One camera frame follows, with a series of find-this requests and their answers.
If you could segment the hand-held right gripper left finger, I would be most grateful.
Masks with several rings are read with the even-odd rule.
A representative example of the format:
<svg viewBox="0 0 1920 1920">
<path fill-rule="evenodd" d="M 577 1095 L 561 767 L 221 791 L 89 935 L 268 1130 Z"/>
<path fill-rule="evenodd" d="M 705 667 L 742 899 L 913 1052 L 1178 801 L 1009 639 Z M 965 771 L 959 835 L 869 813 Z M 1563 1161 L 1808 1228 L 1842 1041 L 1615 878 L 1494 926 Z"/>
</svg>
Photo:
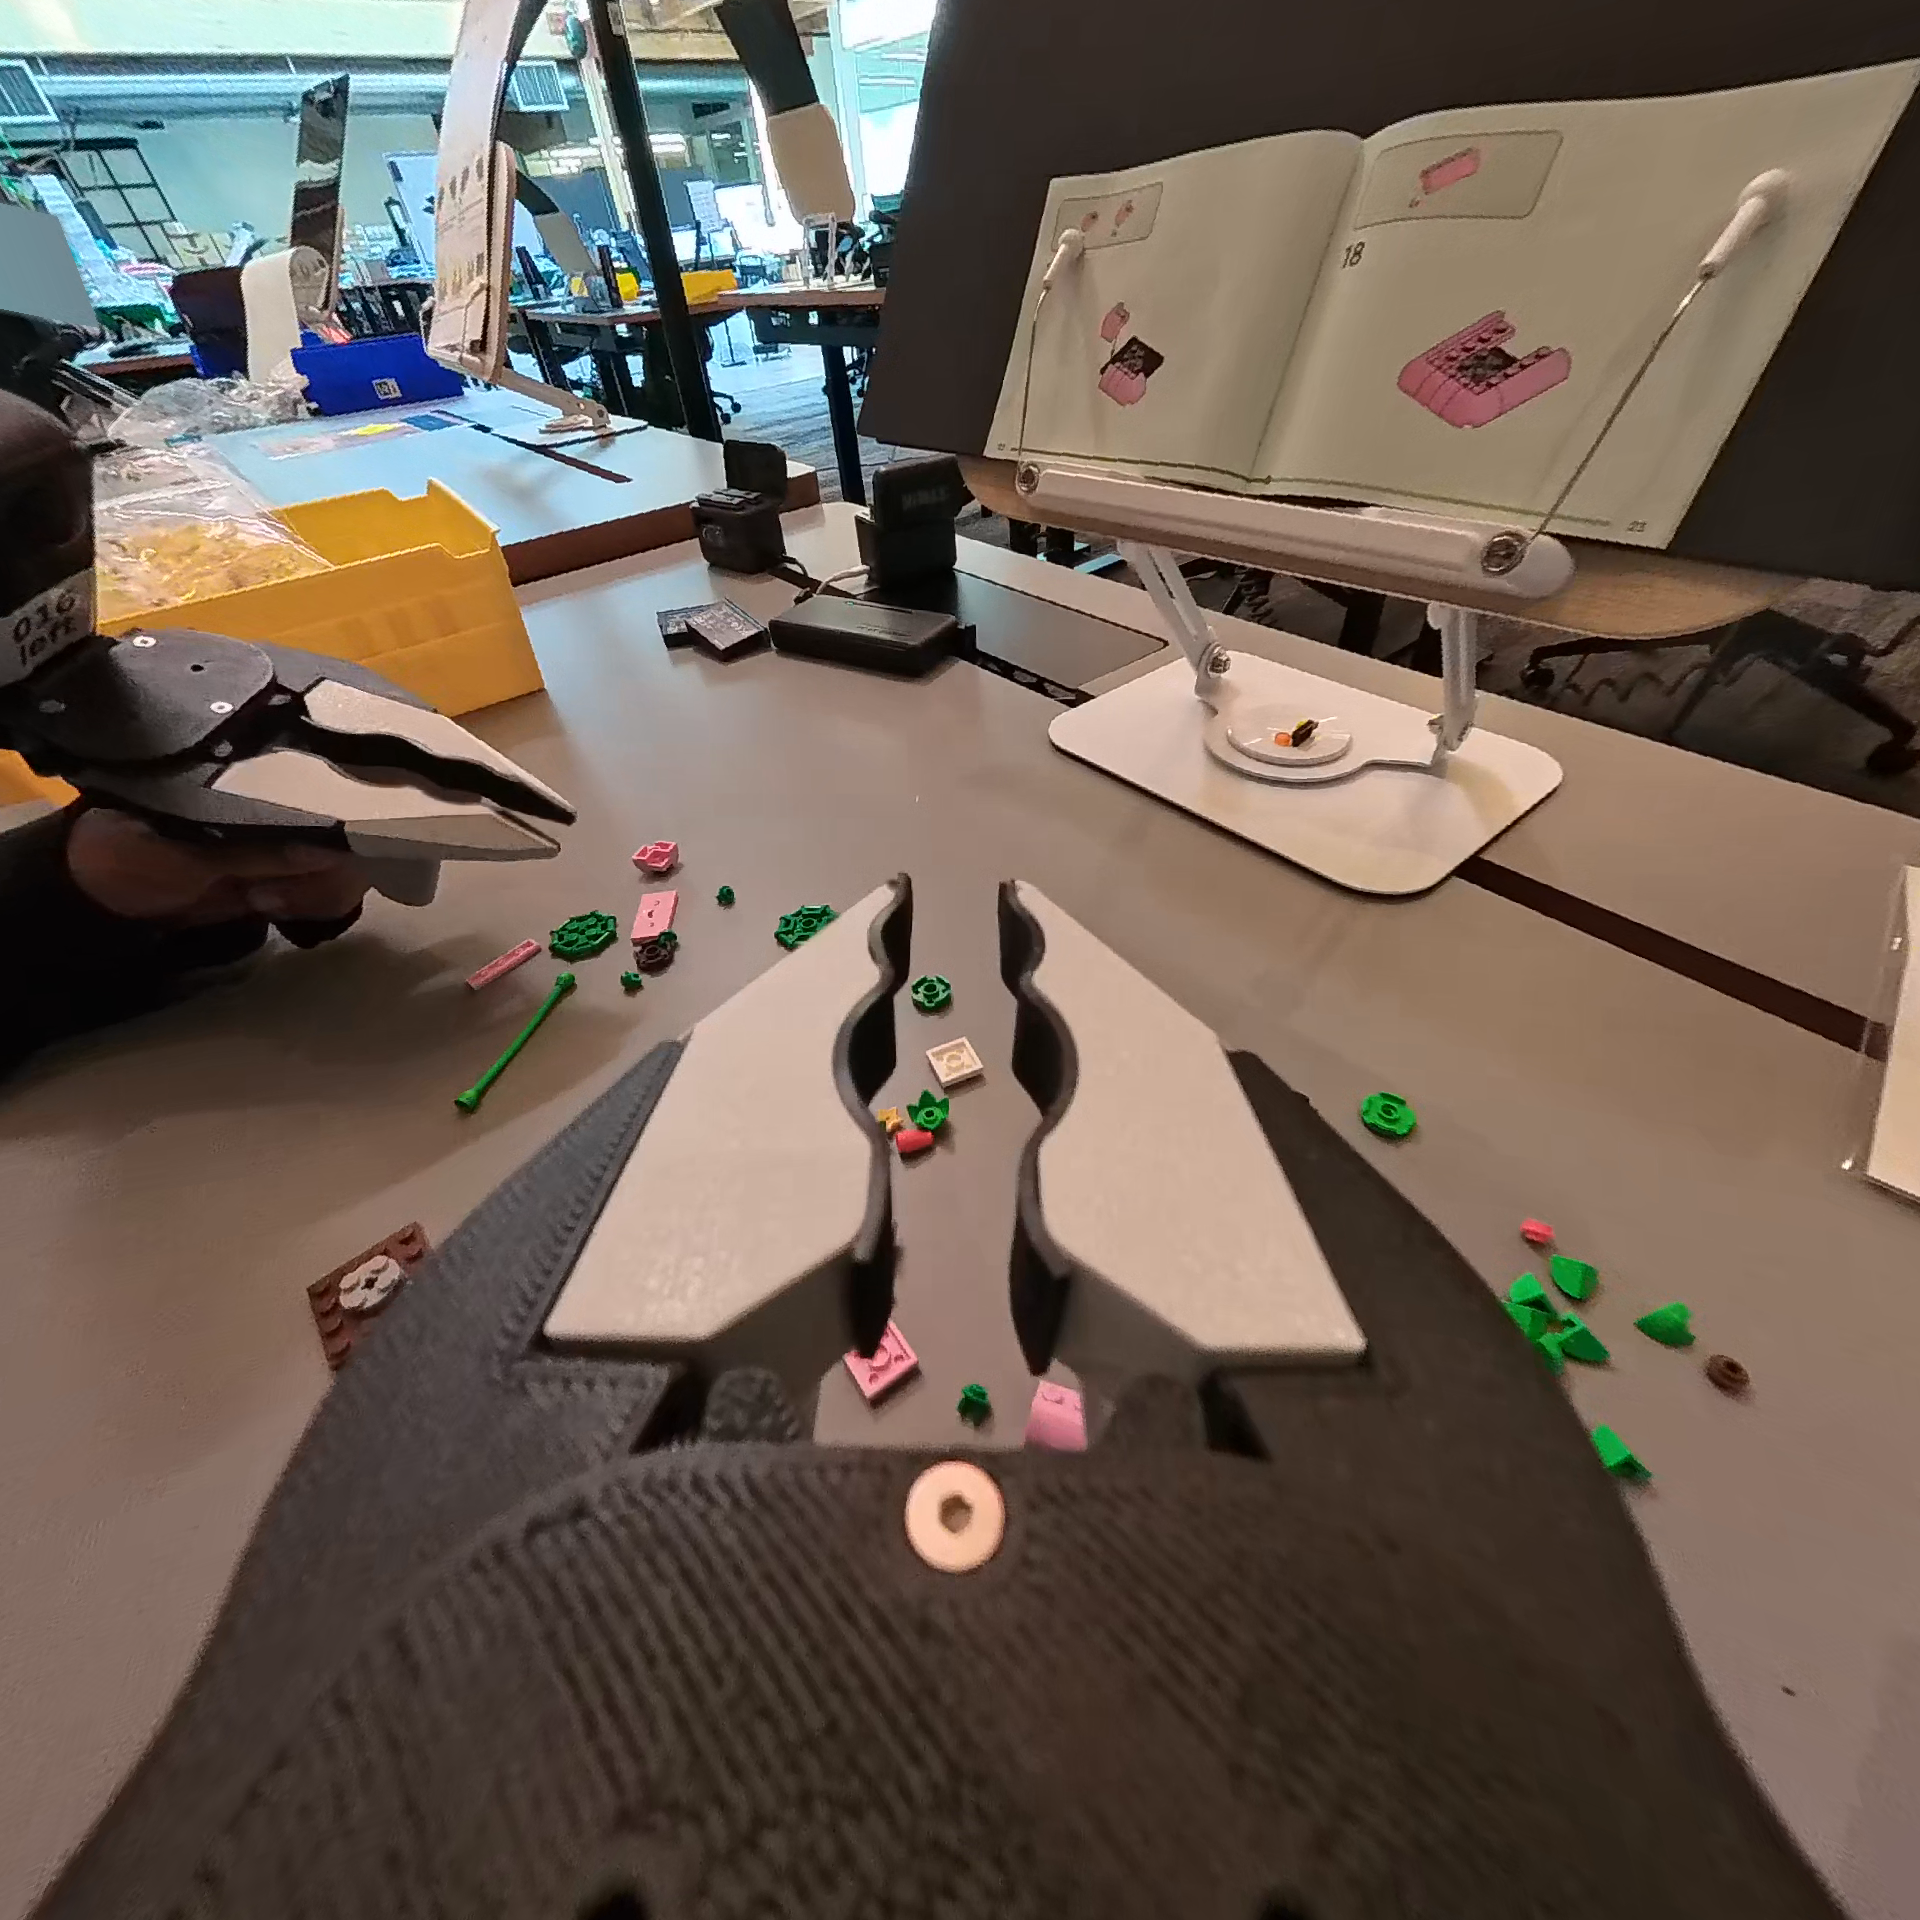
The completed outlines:
<svg viewBox="0 0 1920 1920">
<path fill-rule="evenodd" d="M 892 1147 L 913 878 L 892 874 L 675 1049 L 549 1318 L 567 1356 L 819 1384 L 896 1304 Z"/>
</svg>

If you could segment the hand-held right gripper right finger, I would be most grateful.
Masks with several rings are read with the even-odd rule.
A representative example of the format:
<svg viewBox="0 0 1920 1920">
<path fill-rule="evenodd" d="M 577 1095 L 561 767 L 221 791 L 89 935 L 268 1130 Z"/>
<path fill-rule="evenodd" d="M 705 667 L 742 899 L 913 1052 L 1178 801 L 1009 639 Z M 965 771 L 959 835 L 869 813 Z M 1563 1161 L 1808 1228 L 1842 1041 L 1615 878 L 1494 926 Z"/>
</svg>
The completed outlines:
<svg viewBox="0 0 1920 1920">
<path fill-rule="evenodd" d="M 1016 1161 L 1009 1312 L 1036 1376 L 1353 1369 L 1367 1335 L 1213 1028 L 1036 883 L 1000 886 Z"/>
</svg>

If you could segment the brown square plate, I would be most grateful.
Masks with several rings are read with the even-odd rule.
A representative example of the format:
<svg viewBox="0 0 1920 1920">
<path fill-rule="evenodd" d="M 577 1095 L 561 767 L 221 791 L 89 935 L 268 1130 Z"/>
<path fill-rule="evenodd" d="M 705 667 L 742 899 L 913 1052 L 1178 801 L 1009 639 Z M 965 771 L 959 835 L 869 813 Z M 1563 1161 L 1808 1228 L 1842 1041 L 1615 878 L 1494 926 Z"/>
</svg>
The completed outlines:
<svg viewBox="0 0 1920 1920">
<path fill-rule="evenodd" d="M 331 1372 L 345 1369 L 357 1344 L 372 1329 L 372 1322 L 403 1296 L 406 1283 L 398 1288 L 398 1296 L 385 1301 L 384 1309 L 377 1312 L 343 1312 L 339 1301 L 335 1301 L 335 1283 L 345 1269 L 367 1261 L 371 1255 L 398 1255 L 398 1261 L 403 1261 L 406 1269 L 406 1283 L 416 1275 L 422 1261 L 433 1255 L 433 1237 L 429 1230 L 410 1221 L 400 1230 L 381 1237 L 377 1244 L 371 1244 L 367 1251 L 360 1251 L 357 1257 L 335 1264 L 331 1273 L 325 1273 L 320 1280 L 314 1280 L 308 1287 L 308 1305 L 314 1318 L 314 1329 L 320 1336 L 320 1350 Z"/>
</svg>

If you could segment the person's left forearm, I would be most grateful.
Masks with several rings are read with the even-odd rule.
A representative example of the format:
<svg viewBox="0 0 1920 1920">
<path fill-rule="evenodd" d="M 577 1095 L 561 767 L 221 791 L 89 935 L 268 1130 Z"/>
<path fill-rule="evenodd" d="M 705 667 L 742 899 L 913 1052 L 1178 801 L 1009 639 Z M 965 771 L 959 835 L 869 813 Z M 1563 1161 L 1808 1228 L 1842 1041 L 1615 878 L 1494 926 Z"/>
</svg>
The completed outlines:
<svg viewBox="0 0 1920 1920">
<path fill-rule="evenodd" d="M 120 917 L 71 868 L 86 820 L 74 804 L 4 835 L 4 1074 L 48 1045 L 159 1009 L 195 974 L 252 958 L 267 917 L 218 911 L 212 922 Z"/>
</svg>

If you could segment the person's left hand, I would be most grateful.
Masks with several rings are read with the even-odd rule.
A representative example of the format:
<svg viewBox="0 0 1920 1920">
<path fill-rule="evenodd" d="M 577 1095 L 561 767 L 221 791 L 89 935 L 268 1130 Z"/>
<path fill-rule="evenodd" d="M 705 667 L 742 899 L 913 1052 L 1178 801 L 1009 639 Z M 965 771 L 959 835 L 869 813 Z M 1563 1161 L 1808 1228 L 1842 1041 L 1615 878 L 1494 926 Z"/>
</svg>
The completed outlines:
<svg viewBox="0 0 1920 1920">
<path fill-rule="evenodd" d="M 67 871 L 89 906 L 146 932 L 268 926 L 320 945 L 360 920 L 372 878 L 348 852 L 311 845 L 190 845 L 92 808 L 67 832 Z"/>
</svg>

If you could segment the yellow plastic bin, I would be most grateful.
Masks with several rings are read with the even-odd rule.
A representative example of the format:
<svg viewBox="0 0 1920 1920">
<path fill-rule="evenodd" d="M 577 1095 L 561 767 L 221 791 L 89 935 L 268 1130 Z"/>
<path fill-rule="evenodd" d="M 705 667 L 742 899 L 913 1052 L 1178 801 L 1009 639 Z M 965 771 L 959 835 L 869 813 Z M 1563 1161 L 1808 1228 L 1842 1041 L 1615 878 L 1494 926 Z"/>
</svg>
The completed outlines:
<svg viewBox="0 0 1920 1920">
<path fill-rule="evenodd" d="M 392 694 L 460 724 L 542 690 L 497 538 L 451 493 L 429 488 L 422 498 L 360 493 L 275 518 L 331 569 L 111 623 L 96 609 L 96 631 L 107 639 L 205 631 L 300 649 L 335 661 L 325 681 Z M 289 750 L 325 757 L 308 724 Z M 57 783 L 80 791 L 67 780 L 30 771 L 4 747 L 7 801 Z"/>
</svg>

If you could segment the clear plastic bag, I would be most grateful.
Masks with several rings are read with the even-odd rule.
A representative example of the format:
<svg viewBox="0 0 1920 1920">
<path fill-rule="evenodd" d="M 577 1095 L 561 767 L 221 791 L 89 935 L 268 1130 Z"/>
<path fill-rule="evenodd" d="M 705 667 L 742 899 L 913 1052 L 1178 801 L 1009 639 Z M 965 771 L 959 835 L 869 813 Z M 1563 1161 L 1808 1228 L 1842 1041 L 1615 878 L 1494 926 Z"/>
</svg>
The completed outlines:
<svg viewBox="0 0 1920 1920">
<path fill-rule="evenodd" d="M 229 435 L 303 422 L 303 385 L 177 379 L 111 422 L 92 469 L 102 620 L 311 580 L 331 563 L 221 454 Z"/>
</svg>

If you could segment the pile of green slopes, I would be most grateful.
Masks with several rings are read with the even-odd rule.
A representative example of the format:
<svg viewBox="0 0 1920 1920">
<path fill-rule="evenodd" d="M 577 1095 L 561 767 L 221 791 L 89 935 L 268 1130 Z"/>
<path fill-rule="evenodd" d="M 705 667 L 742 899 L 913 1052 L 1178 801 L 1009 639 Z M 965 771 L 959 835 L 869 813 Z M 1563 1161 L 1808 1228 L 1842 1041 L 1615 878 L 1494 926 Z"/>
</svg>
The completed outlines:
<svg viewBox="0 0 1920 1920">
<path fill-rule="evenodd" d="M 1522 1329 L 1526 1350 L 1543 1361 L 1551 1379 L 1565 1369 L 1603 1369 L 1611 1364 L 1611 1344 L 1586 1318 L 1600 1288 L 1600 1273 L 1594 1261 L 1577 1261 L 1569 1255 L 1551 1255 L 1547 1273 L 1522 1273 L 1501 1296 L 1505 1318 Z M 1690 1304 L 1660 1304 L 1636 1318 L 1631 1322 L 1652 1344 L 1664 1350 L 1690 1350 L 1696 1344 L 1696 1322 Z M 1595 1460 L 1621 1484 L 1648 1484 L 1654 1479 L 1652 1466 L 1637 1449 L 1631 1449 L 1616 1428 L 1588 1428 L 1588 1443 Z"/>
</svg>

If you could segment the white book stand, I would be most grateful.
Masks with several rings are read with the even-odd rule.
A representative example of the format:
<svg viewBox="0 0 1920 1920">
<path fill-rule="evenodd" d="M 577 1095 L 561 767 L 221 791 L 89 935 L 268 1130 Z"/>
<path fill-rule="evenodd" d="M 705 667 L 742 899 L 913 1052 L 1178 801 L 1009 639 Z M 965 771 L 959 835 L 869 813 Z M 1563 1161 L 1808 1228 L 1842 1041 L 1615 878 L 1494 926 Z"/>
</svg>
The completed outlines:
<svg viewBox="0 0 1920 1920">
<path fill-rule="evenodd" d="M 1787 168 L 1759 172 L 1740 185 L 1731 222 L 1700 255 L 1690 288 L 1530 531 L 1391 508 L 1330 510 L 1182 488 L 1036 457 L 1029 453 L 1029 416 L 1040 313 L 1056 287 L 1075 277 L 1088 255 L 1081 228 L 1059 232 L 1029 328 L 1013 493 L 1051 525 L 1116 519 L 1121 558 L 1139 571 L 1191 665 L 1208 771 L 1191 760 L 1186 747 L 1150 747 L 1143 716 L 1097 721 L 1066 750 L 1362 897 L 1403 899 L 1456 874 L 1563 783 L 1557 760 L 1543 750 L 1523 750 L 1526 767 L 1516 783 L 1511 783 L 1506 760 L 1486 764 L 1467 755 L 1480 708 L 1480 598 L 1537 604 L 1571 584 L 1577 563 L 1547 526 L 1586 480 L 1690 307 L 1764 228 L 1787 216 L 1790 202 L 1792 174 Z M 1182 575 L 1182 555 L 1229 558 L 1230 546 L 1256 547 L 1261 563 L 1317 565 L 1344 587 L 1359 571 L 1401 571 L 1418 590 L 1433 590 L 1439 715 L 1367 696 L 1348 724 L 1320 715 L 1315 747 L 1281 750 L 1271 744 L 1276 728 L 1338 690 L 1330 680 L 1268 659 L 1250 659 L 1238 667 L 1230 649 L 1213 639 Z"/>
</svg>

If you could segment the black flat box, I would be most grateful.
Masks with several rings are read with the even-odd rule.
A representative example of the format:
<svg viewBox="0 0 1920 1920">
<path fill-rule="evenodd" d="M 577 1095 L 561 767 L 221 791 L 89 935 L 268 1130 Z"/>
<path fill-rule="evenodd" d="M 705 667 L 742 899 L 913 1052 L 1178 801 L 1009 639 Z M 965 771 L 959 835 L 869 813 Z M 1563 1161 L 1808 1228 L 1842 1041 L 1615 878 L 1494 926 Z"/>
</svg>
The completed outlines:
<svg viewBox="0 0 1920 1920">
<path fill-rule="evenodd" d="M 971 626 L 951 612 L 849 596 L 796 598 L 766 631 L 781 654 L 865 667 L 886 680 L 925 680 L 971 639 Z"/>
</svg>

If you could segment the book stand with booklet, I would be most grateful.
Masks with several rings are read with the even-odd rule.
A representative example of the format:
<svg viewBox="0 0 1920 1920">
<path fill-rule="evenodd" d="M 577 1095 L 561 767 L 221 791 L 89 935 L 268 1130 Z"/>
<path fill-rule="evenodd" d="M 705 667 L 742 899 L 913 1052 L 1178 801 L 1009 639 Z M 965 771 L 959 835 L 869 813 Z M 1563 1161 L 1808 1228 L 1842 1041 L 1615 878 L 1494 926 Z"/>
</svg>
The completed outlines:
<svg viewBox="0 0 1920 1920">
<path fill-rule="evenodd" d="M 529 379 L 507 359 L 518 163 L 497 125 L 538 12 L 542 4 L 462 4 L 435 163 L 435 300 L 422 340 L 443 370 L 542 402 L 551 413 L 546 442 L 567 432 L 607 438 L 614 422 L 601 399 Z"/>
</svg>

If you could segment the black upright device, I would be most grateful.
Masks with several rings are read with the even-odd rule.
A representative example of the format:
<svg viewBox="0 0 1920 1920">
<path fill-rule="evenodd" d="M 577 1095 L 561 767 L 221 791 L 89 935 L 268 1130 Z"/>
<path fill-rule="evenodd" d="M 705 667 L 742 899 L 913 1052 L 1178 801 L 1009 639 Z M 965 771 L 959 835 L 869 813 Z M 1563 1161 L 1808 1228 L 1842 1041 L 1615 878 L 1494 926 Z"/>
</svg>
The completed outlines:
<svg viewBox="0 0 1920 1920">
<path fill-rule="evenodd" d="M 854 510 L 854 546 L 869 596 L 932 590 L 954 571 L 954 518 L 970 503 L 959 454 L 921 453 L 875 469 Z"/>
</svg>

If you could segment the black pole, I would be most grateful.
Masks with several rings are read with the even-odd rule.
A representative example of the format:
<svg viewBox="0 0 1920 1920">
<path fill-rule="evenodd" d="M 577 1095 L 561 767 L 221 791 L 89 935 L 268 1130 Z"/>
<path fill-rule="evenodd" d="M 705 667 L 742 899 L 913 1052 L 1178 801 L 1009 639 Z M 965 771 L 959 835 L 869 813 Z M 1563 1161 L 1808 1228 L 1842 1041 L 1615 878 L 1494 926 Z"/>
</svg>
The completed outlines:
<svg viewBox="0 0 1920 1920">
<path fill-rule="evenodd" d="M 620 4 L 587 4 L 587 12 L 591 12 L 591 48 L 597 58 L 597 71 L 607 85 L 612 117 L 620 143 L 620 168 L 627 174 L 639 205 L 639 238 L 649 255 L 659 330 L 667 339 L 669 370 L 675 377 L 682 423 L 692 438 L 716 444 L 720 422 L 707 385 L 699 330 L 689 317 L 689 303 L 682 288 L 682 270 L 669 228 L 667 189 L 659 181 L 659 163 L 652 151 L 652 127 L 639 91 L 639 62 L 632 58 L 632 40 L 623 35 L 623 10 Z"/>
</svg>

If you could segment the open instruction booklet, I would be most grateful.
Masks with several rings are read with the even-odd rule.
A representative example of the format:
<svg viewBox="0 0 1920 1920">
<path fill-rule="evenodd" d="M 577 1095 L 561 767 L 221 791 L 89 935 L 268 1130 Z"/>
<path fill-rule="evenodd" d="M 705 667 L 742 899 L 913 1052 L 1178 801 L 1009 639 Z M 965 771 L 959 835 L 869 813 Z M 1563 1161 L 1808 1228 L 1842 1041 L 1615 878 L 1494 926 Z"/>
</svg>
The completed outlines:
<svg viewBox="0 0 1920 1920">
<path fill-rule="evenodd" d="M 1664 547 L 1914 94 L 1908 58 L 1059 174 L 988 454 Z"/>
</svg>

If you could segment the black divider panel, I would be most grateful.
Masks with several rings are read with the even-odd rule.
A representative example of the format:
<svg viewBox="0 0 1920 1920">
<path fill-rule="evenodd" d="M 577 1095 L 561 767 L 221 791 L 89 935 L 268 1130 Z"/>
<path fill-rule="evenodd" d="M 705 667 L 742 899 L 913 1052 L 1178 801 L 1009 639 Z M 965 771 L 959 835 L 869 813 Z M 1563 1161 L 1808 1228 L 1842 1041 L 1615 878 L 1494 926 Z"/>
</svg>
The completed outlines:
<svg viewBox="0 0 1920 1920">
<path fill-rule="evenodd" d="M 1917 4 L 940 4 L 860 423 L 982 454 L 1045 181 L 1484 103 L 1705 94 L 1917 56 Z M 1917 590 L 1917 109 L 1676 541 Z"/>
</svg>

